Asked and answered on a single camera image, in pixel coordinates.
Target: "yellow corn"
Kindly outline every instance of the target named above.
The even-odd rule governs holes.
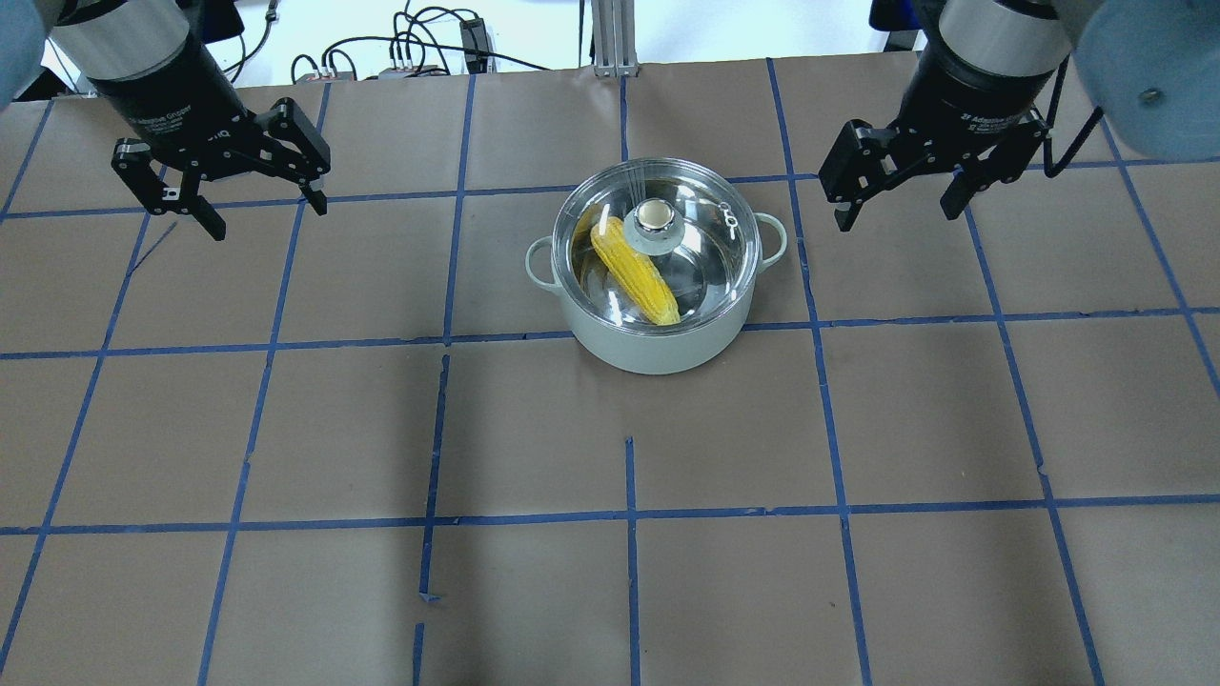
[[[653,260],[627,243],[622,234],[621,218],[603,215],[601,221],[593,228],[590,238],[593,249],[605,262],[606,269],[619,280],[627,295],[639,305],[649,321],[659,326],[678,322],[681,317],[673,292],[656,271]]]

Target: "cable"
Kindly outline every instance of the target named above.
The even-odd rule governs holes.
[[[242,59],[238,60],[237,63],[231,65],[228,67],[229,70],[232,70],[233,67],[237,67],[237,71],[233,72],[233,78],[229,79],[229,84],[237,83],[238,77],[242,76],[242,67],[245,66],[245,60],[248,59],[248,55],[245,54],[245,37],[239,33],[239,34],[237,34],[237,39],[238,39],[238,42],[242,43]]]
[[[254,50],[251,50],[249,54],[245,52],[245,35],[238,34],[238,38],[242,39],[242,59],[238,60],[235,63],[224,67],[224,73],[237,70],[237,73],[234,73],[233,78],[229,79],[229,83],[237,83],[237,78],[242,76],[242,68],[245,67],[245,63],[253,60],[254,56],[259,54],[259,50],[262,50],[262,46],[267,44],[267,38],[271,37],[271,24],[279,18],[279,15],[276,12],[276,7],[278,5],[279,0],[270,0],[267,2],[267,13],[264,15],[262,17],[264,18],[262,37],[259,38],[259,43],[254,46]]]
[[[293,57],[293,68],[292,68],[293,83],[296,83],[296,62],[301,60],[307,61],[310,66],[314,67],[314,73],[318,72],[317,62],[314,61],[314,57],[310,57],[309,55],[296,55],[295,57]]]
[[[338,40],[336,43],[332,43],[326,50],[323,50],[323,54],[328,52],[328,51],[331,51],[331,50],[333,50],[333,49],[336,49],[336,48],[338,48],[340,45],[346,45],[348,43],[355,43],[357,40],[387,40],[387,42],[390,42],[390,43],[393,43],[395,40],[401,40],[404,43],[411,43],[411,44],[415,44],[415,45],[422,44],[422,42],[420,42],[418,39],[412,39],[412,38],[398,38],[398,37],[390,38],[388,35],[354,35],[351,38],[344,38],[343,40]],[[510,57],[508,55],[501,55],[500,52],[489,52],[487,50],[476,50],[473,48],[459,48],[456,45],[434,45],[434,48],[440,49],[440,50],[456,50],[456,51],[459,51],[459,52],[461,52],[464,55],[465,54],[487,55],[489,57],[498,57],[500,60],[506,60],[506,61],[512,62],[515,65],[521,65],[523,67],[529,67],[532,70],[538,70],[538,71],[543,71],[543,72],[549,72],[550,71],[550,68],[544,67],[542,65],[536,65],[533,62],[527,62],[525,60],[518,60],[516,57]]]
[[[1068,76],[1068,60],[1070,57],[1064,57],[1064,61],[1059,63],[1059,72],[1055,74],[1055,87],[1050,92],[1050,106],[1047,107],[1047,126],[1055,126],[1055,115],[1059,112],[1059,95],[1063,94],[1064,79]],[[1076,157],[1076,153],[1080,153],[1081,146],[1088,135],[1093,133],[1093,127],[1097,122],[1102,121],[1103,111],[1100,107],[1093,107],[1093,112],[1088,115],[1088,120],[1085,126],[1076,134],[1076,138],[1068,145],[1068,150],[1064,156],[1058,162],[1052,164],[1053,154],[1050,150],[1050,137],[1048,135],[1042,140],[1042,173],[1047,175],[1047,178],[1054,178],[1059,176],[1068,165],[1071,164],[1072,159]]]
[[[51,46],[51,51],[55,52],[55,61],[59,62],[60,68],[63,70],[63,78],[68,79],[66,84],[68,90],[71,90],[73,95],[79,95],[81,92],[76,89],[76,83],[72,82],[72,72],[70,72],[67,66],[63,63],[63,56],[60,55],[60,49],[55,46],[54,40],[48,40],[46,43]]]
[[[415,35],[415,33],[411,32],[411,31],[399,32],[398,37],[406,35],[409,38],[414,38],[415,42],[416,42],[416,44],[420,45],[420,49],[421,49],[420,50],[420,61],[418,61],[420,66],[423,66],[427,62],[427,46],[432,45],[433,48],[436,48],[437,49],[437,56],[440,57],[440,66],[444,67],[444,70],[448,72],[449,71],[449,60],[447,60],[445,59],[445,54],[440,51],[440,49],[443,48],[443,45],[440,45],[440,44],[437,43],[437,37],[432,34],[432,31],[428,29],[428,27],[426,27],[423,24],[417,24],[417,26],[420,28],[422,28],[425,33],[428,34],[428,38],[432,39],[432,43],[426,43],[423,40],[420,40],[420,37]]]
[[[331,71],[333,71],[336,73],[336,76],[338,76],[338,73],[339,73],[339,70],[334,66],[334,54],[336,52],[338,52],[339,55],[343,55],[343,59],[346,60],[349,65],[351,65],[351,81],[360,81],[360,77],[356,76],[356,62],[353,61],[351,55],[348,55],[343,50],[339,50],[339,49],[331,50]]]
[[[398,31],[398,18],[399,17],[403,17],[407,22],[405,32]],[[403,33],[405,33],[406,35],[410,35],[410,37],[416,38],[418,40],[418,37],[415,35],[415,27],[418,26],[420,28],[422,28],[423,32],[428,34],[428,38],[432,39],[431,45],[437,49],[437,55],[440,57],[440,63],[444,66],[445,71],[449,72],[450,71],[449,70],[449,60],[447,60],[445,59],[445,54],[440,51],[440,46],[437,44],[437,37],[432,33],[432,29],[429,29],[427,26],[425,26],[427,22],[436,21],[436,18],[438,18],[438,17],[433,17],[433,18],[429,18],[429,20],[426,20],[426,21],[420,21],[418,20],[418,13],[415,15],[415,16],[411,16],[411,15],[409,15],[406,12],[394,12],[394,35],[396,38],[398,35],[401,35]],[[416,63],[423,65],[423,63],[426,63],[428,61],[428,49],[427,49],[428,44],[425,44],[421,40],[418,45],[420,45],[420,61],[416,62]],[[390,45],[390,50],[393,50],[393,49],[394,49],[394,46]],[[411,51],[411,49],[407,48],[407,57],[411,57],[410,51]]]

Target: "lid handle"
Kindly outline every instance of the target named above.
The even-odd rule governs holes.
[[[686,236],[686,220],[660,198],[648,198],[623,217],[627,244],[645,255],[672,253]]]

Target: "blue tape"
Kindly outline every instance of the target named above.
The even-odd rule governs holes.
[[[808,321],[775,321],[747,323],[742,331],[804,331],[810,328]]]
[[[281,350],[328,350],[332,348],[387,348],[395,345],[439,345],[439,336],[421,336],[418,338],[355,338],[350,341],[296,341],[279,343]]]
[[[731,176],[726,178],[728,183],[770,183],[773,181],[788,181],[789,178],[794,181],[815,181],[817,178],[816,173],[775,173],[764,176]]]
[[[1192,308],[1197,315],[1218,315],[1220,308]],[[1005,314],[1006,321],[1058,321],[1058,320],[1088,320],[1088,319],[1133,319],[1133,317],[1164,317],[1179,316],[1177,309],[1152,309],[1152,310],[1104,310],[1096,312],[1028,312]],[[993,322],[993,315],[953,315],[953,316],[928,316],[928,317],[899,317],[892,320],[880,319],[845,319],[822,320],[817,322],[820,328],[839,327],[869,327],[869,326],[924,326],[941,323],[978,323]],[[810,328],[808,321],[780,321],[780,322],[752,322],[742,327],[742,331],[804,331]],[[573,338],[571,331],[527,331],[520,333],[472,333],[453,336],[451,343],[500,343],[510,341],[554,341]],[[277,350],[325,350],[333,348],[382,348],[396,345],[440,345],[444,338],[440,336],[421,336],[417,338],[350,338],[333,341],[292,341],[276,344]],[[140,356],[140,355],[198,355],[207,353],[251,353],[266,352],[267,343],[218,343],[210,345],[161,345],[154,348],[111,348],[106,350],[109,358]],[[98,350],[35,350],[23,353],[0,353],[2,360],[52,360],[67,358],[94,358]]]
[[[412,529],[425,526],[422,516],[371,519],[306,519],[283,521],[242,521],[238,531],[329,531],[333,529]]]
[[[4,200],[4,206],[0,208],[0,222],[10,216],[9,210],[12,209],[12,200],[17,197],[17,188],[21,187],[21,179],[26,177],[29,161],[34,159],[34,149],[38,148],[38,139],[43,137],[43,129],[46,128],[46,120],[51,118],[52,106],[55,106],[55,100],[48,100],[43,116],[38,120],[38,127],[34,128],[34,137],[29,139],[29,146],[26,148],[26,156],[21,159],[21,166],[17,167],[17,176],[13,177],[12,186],[9,188],[9,195]]]
[[[1220,493],[1186,493],[1175,496],[1105,496],[1096,498],[1058,498],[1060,508],[1114,508],[1141,505],[1207,505],[1220,503]]]
[[[420,596],[432,598],[432,540],[436,532],[437,492],[440,487],[440,452],[445,438],[445,398],[449,392],[449,354],[440,356],[440,380],[437,382],[437,414],[432,425],[432,463],[428,469],[428,499],[423,510],[423,553],[420,555]]]
[[[797,254],[800,259],[800,273],[805,288],[805,304],[809,309],[809,323],[814,334],[814,361],[817,366],[817,387],[822,400],[822,416],[826,422],[826,441],[831,454],[831,471],[834,477],[834,500],[839,515],[839,530],[843,542],[843,563],[847,574],[848,597],[852,603],[852,624],[855,629],[855,648],[860,660],[860,679],[865,686],[872,685],[872,669],[869,663],[869,643],[864,631],[864,612],[860,607],[860,582],[855,571],[855,551],[852,544],[850,510],[848,509],[847,487],[843,483],[843,464],[839,459],[838,435],[834,431],[834,410],[831,404],[831,388],[826,375],[826,356],[822,349],[821,328],[817,326],[817,305],[809,284],[809,258],[805,254],[805,232],[800,221],[800,201],[797,198],[797,179],[792,162],[792,144],[788,139],[788,122],[783,114],[783,99],[780,95],[780,81],[775,74],[775,60],[766,59],[767,77],[771,81],[771,95],[775,99],[775,114],[780,122],[780,140],[783,144],[783,164],[788,175],[788,199],[792,203],[792,220],[797,234]]]
[[[326,127],[326,111],[331,105],[331,83],[322,84],[322,104],[317,109],[317,132],[322,133]]]
[[[922,326],[936,323],[978,323],[996,321],[992,315],[952,315],[935,317],[898,317],[898,319],[839,319],[819,321],[819,328],[845,328],[856,326]]]
[[[787,505],[780,508],[684,508],[637,510],[637,519],[732,519],[747,516],[838,515],[838,505]]]
[[[161,176],[165,176],[165,168],[161,170]],[[118,323],[118,312],[123,309],[123,300],[127,298],[127,288],[132,283],[132,266],[140,256],[140,247],[144,244],[144,237],[148,234],[150,215],[144,215],[144,220],[140,221],[139,233],[135,234],[135,243],[132,245],[132,254],[127,260],[127,270],[123,272],[123,282],[118,287],[118,294],[115,298],[115,306],[110,311],[110,321],[106,323],[106,334],[102,338],[101,348],[98,350],[98,361],[93,365],[93,374],[89,376],[89,385],[84,392],[84,399],[81,402],[81,411],[77,413],[76,424],[72,427],[72,437],[68,439],[67,450],[63,454],[63,461],[60,464],[59,475],[55,477],[55,487],[51,489],[50,500],[46,504],[46,511],[43,515],[43,524],[39,526],[38,538],[34,541],[34,551],[29,557],[29,565],[26,568],[26,576],[21,582],[21,591],[17,593],[17,603],[13,605],[12,616],[9,619],[9,629],[5,631],[4,643],[0,644],[0,674],[4,673],[4,666],[9,662],[9,652],[12,649],[12,642],[17,636],[17,625],[21,623],[21,613],[26,608],[26,601],[29,598],[29,587],[34,582],[34,574],[38,571],[38,563],[43,557],[43,546],[46,544],[46,537],[51,530],[51,520],[55,518],[55,509],[59,507],[60,496],[63,493],[63,483],[67,481],[68,470],[72,469],[72,458],[76,457],[77,444],[81,442],[81,430],[84,428],[85,416],[89,414],[89,406],[93,403],[93,394],[98,388],[98,378],[101,376],[101,367],[106,361],[106,349],[110,348],[110,342],[115,336],[115,326]]]
[[[454,336],[454,343],[497,343],[504,341],[554,341],[575,338],[571,331],[534,331],[528,333],[478,333]]]
[[[627,608],[631,636],[631,686],[639,686],[639,549],[636,543],[636,439],[626,441],[627,472]]]
[[[1220,503],[1220,493],[1175,493],[1165,496],[1104,496],[1087,498],[1055,498],[1059,508],[1115,508],[1115,507],[1157,507],[1157,505],[1210,505]],[[1046,499],[1039,500],[963,500],[932,503],[870,503],[849,505],[852,514],[910,514],[910,513],[970,513],[994,510],[1028,510],[1046,508]],[[476,515],[476,516],[438,516],[432,520],[434,526],[521,526],[531,524],[572,524],[582,521],[626,521],[634,519],[734,519],[734,518],[778,518],[778,516],[836,516],[838,505],[784,505],[778,508],[677,508],[677,509],[637,509],[627,510],[588,510],[576,513],[543,513],[523,515]],[[340,529],[423,529],[428,525],[425,516],[367,518],[367,519],[311,519],[311,520],[267,520],[242,521],[238,531],[328,531]],[[55,525],[48,535],[94,535],[94,533],[167,533],[228,531],[227,521],[204,522],[155,522],[155,524],[70,524]],[[0,536],[37,536],[39,526],[0,526]]]
[[[322,131],[326,121],[326,110],[329,104],[331,84],[325,84],[322,89],[322,106],[318,111],[317,129]],[[229,514],[228,533],[224,536],[224,552],[221,555],[221,568],[216,575],[216,592],[212,596],[212,608],[207,618],[207,632],[204,635],[204,649],[199,660],[198,686],[207,684],[207,670],[212,662],[212,646],[216,642],[216,627],[220,625],[221,607],[224,601],[224,587],[228,582],[228,570],[233,561],[233,547],[237,543],[237,535],[242,522],[242,508],[245,504],[245,491],[250,482],[250,455],[257,446],[259,427],[262,424],[262,411],[266,406],[267,388],[271,386],[271,370],[274,366],[276,347],[279,343],[279,326],[284,319],[284,303],[288,300],[288,284],[292,281],[293,262],[296,258],[296,243],[300,238],[301,220],[305,216],[305,204],[296,205],[296,215],[293,217],[293,232],[288,239],[288,250],[284,254],[284,269],[279,278],[279,294],[276,299],[276,312],[271,320],[271,336],[267,343],[267,361],[262,367],[262,378],[259,382],[259,395],[254,403],[254,415],[250,419],[250,436],[245,446],[245,457],[242,460],[242,471],[238,476],[237,492],[233,496],[233,510]]]
[[[38,210],[33,212],[10,212],[10,220],[35,220],[45,217],[79,217],[94,215],[142,215],[144,208],[95,208],[83,210]]]
[[[1105,142],[1110,144],[1110,151],[1114,153],[1114,159],[1119,162],[1119,175],[1122,176],[1122,184],[1127,188],[1131,203],[1136,206],[1136,214],[1139,215],[1139,223],[1143,225],[1144,232],[1148,234],[1148,242],[1152,243],[1152,249],[1157,253],[1157,261],[1160,262],[1161,270],[1165,271],[1165,280],[1169,281],[1169,287],[1174,291],[1174,298],[1177,299],[1179,311],[1186,319],[1186,326],[1191,330],[1191,337],[1194,338],[1194,347],[1203,360],[1208,380],[1211,381],[1211,389],[1215,392],[1216,398],[1220,398],[1220,374],[1216,372],[1216,365],[1211,360],[1211,354],[1208,353],[1208,344],[1203,341],[1199,325],[1194,321],[1194,314],[1186,301],[1186,294],[1182,292],[1182,287],[1174,275],[1174,267],[1169,264],[1169,256],[1165,254],[1165,249],[1161,248],[1160,239],[1157,237],[1157,229],[1153,228],[1152,220],[1148,218],[1148,212],[1144,210],[1143,203],[1139,201],[1136,184],[1131,181],[1131,172],[1127,171],[1127,162],[1124,161],[1122,155],[1119,153],[1119,145],[1115,143],[1114,134],[1110,133],[1110,127],[1105,123],[1105,120],[1102,120],[1102,133],[1105,134]]]
[[[411,686],[420,686],[423,674],[423,623],[415,625],[415,642],[411,644]]]
[[[470,122],[475,114],[475,81],[477,74],[470,74],[466,84],[466,114],[461,129],[461,156],[458,160],[458,194],[454,197],[454,231],[449,243],[449,280],[445,284],[445,325],[444,344],[453,343],[454,291],[458,287],[458,251],[461,249],[461,212],[466,197],[466,161],[470,159]]]
[[[1130,319],[1130,317],[1166,317],[1177,316],[1179,310],[1157,308],[1152,310],[1100,310],[1096,312],[1036,312],[1036,314],[1005,314],[1005,321],[1059,321],[1082,319]]]
[[[98,350],[43,350],[37,353],[0,353],[0,360],[62,360],[96,358]]]
[[[65,524],[51,526],[50,533],[189,533],[226,530],[228,530],[228,524],[222,521],[166,521],[156,524]]]
[[[619,77],[619,140],[622,144],[620,150],[622,161],[631,159],[627,151],[627,77]]]
[[[1033,510],[1047,507],[1046,500],[963,500],[942,503],[878,503],[852,505],[852,514],[910,513],[976,513],[994,510]]]
[[[132,273],[135,273],[135,270],[140,269],[140,265],[144,264],[144,260],[149,259],[149,255],[152,254],[152,250],[156,250],[157,245],[160,245],[161,242],[165,240],[170,236],[170,233],[173,232],[173,229],[177,228],[177,227],[178,227],[178,222],[176,222],[176,221],[174,222],[170,222],[170,227],[165,229],[165,233],[162,233],[161,237],[157,238],[155,242],[152,242],[152,247],[149,248],[144,253],[144,255],[140,256],[139,260],[135,260],[135,266],[132,267]]]
[[[1050,487],[1050,478],[1044,474],[1042,444],[1038,441],[1038,432],[1033,426],[1033,414],[1030,410],[1030,400],[1025,394],[1025,383],[1021,381],[1021,370],[1016,364],[1016,354],[1013,352],[1013,341],[1008,333],[1004,311],[999,305],[999,294],[996,291],[996,282],[992,278],[991,269],[987,265],[987,255],[983,253],[982,239],[978,236],[978,225],[975,222],[974,211],[970,206],[965,210],[966,226],[970,229],[970,239],[975,245],[975,255],[978,258],[978,269],[983,275],[983,283],[987,287],[987,298],[991,300],[992,311],[996,315],[996,326],[999,328],[1000,344],[1004,348],[1004,358],[1008,360],[1008,371],[1013,377],[1013,388],[1016,392],[1017,404],[1021,408],[1021,419],[1025,422],[1025,432],[1030,442],[1030,450],[1033,453],[1033,464],[1042,485],[1047,514],[1050,518],[1050,529],[1055,536],[1055,547],[1059,549],[1059,561],[1063,563],[1064,577],[1068,582],[1068,593],[1071,597],[1072,609],[1076,613],[1076,624],[1080,627],[1081,640],[1085,643],[1085,654],[1088,658],[1088,666],[1093,674],[1093,684],[1104,686],[1105,679],[1102,675],[1102,665],[1097,659],[1097,648],[1093,646],[1093,634],[1088,625],[1088,616],[1085,614],[1085,603],[1080,596],[1080,587],[1076,582],[1076,570],[1072,566],[1071,554],[1068,552],[1068,540],[1064,536],[1063,524],[1059,520],[1059,510],[1055,507],[1054,489]]]
[[[234,208],[279,208],[283,205],[298,205],[305,201],[305,197],[300,195],[296,198],[281,198],[278,200],[229,200],[228,203],[215,203],[212,208],[217,210],[228,210]]]
[[[576,184],[562,186],[522,186],[517,188],[476,188],[466,190],[466,195],[531,195],[534,193],[571,193]]]
[[[420,200],[426,198],[456,198],[456,190],[416,190],[412,193],[365,193],[360,195],[336,195],[328,203],[378,203],[383,200]]]

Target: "black cable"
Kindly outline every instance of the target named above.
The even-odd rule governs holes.
[[[242,43],[242,59],[238,60],[235,63],[229,65],[229,67],[227,70],[224,70],[224,71],[228,71],[228,70],[232,70],[233,67],[237,67],[237,71],[233,72],[233,77],[229,78],[229,84],[237,83],[237,78],[239,76],[242,76],[242,67],[245,66],[245,60],[246,60],[246,54],[245,54],[245,37],[239,33],[239,34],[237,34],[237,39],[238,39],[239,43]]]
[[[395,13],[395,20],[394,20],[394,22],[395,22],[394,23],[394,32],[395,32],[395,34],[399,33],[398,32],[398,18],[396,18],[399,15],[401,15],[403,18],[405,18],[407,21],[407,24],[406,24],[406,34],[407,35],[415,35],[415,27],[416,26],[418,26],[420,28],[422,28],[423,33],[427,33],[428,38],[432,39],[432,45],[437,49],[437,55],[440,57],[442,66],[444,66],[444,68],[445,68],[447,72],[453,73],[449,70],[449,60],[447,60],[445,59],[445,54],[440,51],[440,46],[437,43],[436,34],[432,33],[432,29],[429,29],[427,26],[425,26],[428,22],[437,21],[438,18],[440,18],[444,15],[438,15],[438,16],[431,17],[428,20],[421,20],[420,15],[422,15],[423,12],[426,12],[428,10],[444,10],[444,7],[425,7],[425,9],[420,10],[418,12],[416,12],[414,16],[409,15],[406,12],[398,12],[398,13]],[[420,62],[418,63],[423,65],[425,62],[427,62],[427,48],[423,46],[423,45],[421,45],[421,55],[420,55]]]
[[[339,49],[331,50],[331,71],[333,71],[336,73],[336,76],[339,74],[339,70],[334,66],[334,54],[336,52],[338,52],[339,55],[343,55],[343,59],[346,60],[349,65],[351,65],[351,81],[360,81],[360,78],[356,76],[356,62],[351,59],[351,55],[348,55],[343,50],[339,50]]]
[[[307,61],[310,66],[314,67],[314,73],[317,73],[317,62],[314,61],[314,57],[310,57],[309,55],[296,55],[295,57],[293,57],[293,68],[290,72],[293,83],[296,83],[296,62],[301,60]]]
[[[259,54],[259,50],[262,50],[262,46],[267,44],[267,38],[271,37],[271,24],[279,18],[276,13],[276,6],[278,4],[279,0],[271,0],[267,2],[267,13],[264,16],[262,37],[259,38],[259,43],[254,46],[254,50],[251,50],[250,54],[245,52],[245,35],[238,34],[238,38],[242,40],[242,59],[224,67],[224,73],[237,70],[237,73],[233,74],[232,79],[229,79],[229,83],[237,82],[237,77],[242,74],[242,68],[245,67],[245,63],[253,60],[254,56]]]
[[[425,33],[428,34],[428,38],[432,39],[432,43],[426,43],[423,40],[420,40],[420,37],[415,35],[415,32],[412,32],[410,29],[409,31],[399,32],[398,35],[406,35],[409,38],[414,38],[416,40],[416,43],[420,45],[420,61],[417,63],[421,67],[427,62],[427,46],[432,45],[433,48],[436,48],[437,49],[437,56],[440,57],[440,66],[444,67],[444,70],[448,72],[449,71],[449,60],[447,60],[445,59],[445,54],[440,51],[442,45],[437,43],[437,37],[432,34],[432,31],[428,29],[428,27],[426,27],[423,24],[417,24],[417,26],[420,28],[422,28]]]
[[[348,43],[355,43],[357,40],[386,40],[386,42],[390,42],[390,43],[393,43],[394,40],[401,40],[404,43],[414,43],[416,45],[421,44],[421,42],[418,39],[412,39],[412,38],[398,38],[398,37],[393,37],[392,38],[392,37],[388,37],[388,35],[354,35],[351,38],[344,38],[343,40],[337,40],[336,43],[332,43],[326,50],[323,50],[323,54],[326,54],[329,50],[333,50],[333,49],[336,49],[336,48],[338,48],[340,45],[346,45]],[[487,55],[489,57],[498,57],[500,60],[506,60],[506,61],[512,62],[515,65],[521,65],[522,67],[529,67],[532,70],[538,70],[538,71],[543,71],[543,72],[549,72],[550,71],[548,67],[544,67],[542,65],[536,65],[533,62],[527,62],[525,60],[518,60],[516,57],[510,57],[508,55],[501,55],[500,52],[489,52],[487,50],[476,50],[473,48],[459,48],[456,45],[436,45],[434,48],[438,48],[440,50],[456,50],[456,51],[459,51],[459,52],[461,52],[464,55],[466,55],[466,54]]]
[[[396,38],[396,37],[398,37],[399,34],[403,34],[403,33],[406,33],[406,32],[401,32],[401,31],[399,31],[399,29],[398,29],[398,18],[399,18],[399,17],[403,17],[403,18],[404,18],[404,20],[406,20],[407,22],[410,22],[410,21],[411,21],[411,15],[407,15],[406,12],[394,12],[394,37],[395,37],[395,38]],[[398,43],[396,40],[395,40],[395,42],[393,42],[393,43],[390,43],[390,45],[389,45],[389,49],[390,49],[390,50],[394,50],[395,48],[398,49],[398,54],[399,54],[399,56],[401,57],[401,55],[403,55],[403,46],[401,46],[401,44],[400,44],[400,43]],[[427,48],[425,48],[425,46],[420,46],[420,61],[418,61],[418,62],[415,62],[415,55],[411,55],[411,45],[410,45],[410,44],[407,44],[407,46],[406,46],[406,59],[407,59],[407,61],[410,61],[410,62],[414,62],[414,63],[418,63],[418,65],[422,65],[422,63],[423,63],[423,62],[425,62],[425,61],[427,60],[427,55],[428,55],[427,50],[428,50]]]
[[[1047,107],[1048,127],[1055,126],[1055,115],[1059,112],[1059,96],[1063,94],[1064,79],[1068,76],[1069,59],[1070,57],[1064,57],[1064,61],[1059,63],[1059,72],[1055,74],[1055,85],[1054,89],[1050,90],[1050,106]],[[1097,126],[1097,122],[1102,121],[1103,114],[1104,112],[1102,112],[1100,107],[1093,107],[1093,112],[1088,115],[1088,120],[1085,121],[1085,126],[1080,129],[1080,133],[1076,134],[1076,138],[1074,138],[1068,145],[1068,150],[1064,153],[1063,159],[1058,162],[1052,162],[1054,155],[1050,150],[1050,137],[1048,135],[1042,142],[1042,173],[1047,175],[1047,178],[1054,178],[1068,168],[1068,165],[1070,165],[1072,159],[1076,157],[1076,153],[1080,153],[1081,146],[1085,145],[1085,140],[1087,140],[1088,135],[1093,133],[1093,128]]]

